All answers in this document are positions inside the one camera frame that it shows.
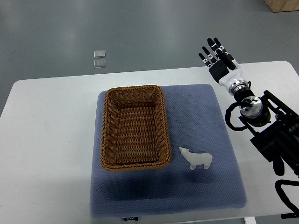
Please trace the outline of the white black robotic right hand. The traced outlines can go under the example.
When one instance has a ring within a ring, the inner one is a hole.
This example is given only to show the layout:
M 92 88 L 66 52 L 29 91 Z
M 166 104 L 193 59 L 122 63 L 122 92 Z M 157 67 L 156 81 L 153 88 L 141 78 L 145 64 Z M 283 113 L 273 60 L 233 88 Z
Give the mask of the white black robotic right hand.
M 202 47 L 203 53 L 199 53 L 212 78 L 220 86 L 227 89 L 229 94 L 235 95 L 237 91 L 248 88 L 249 84 L 242 76 L 242 69 L 234 57 L 225 49 L 217 38 L 208 38 L 210 49 Z

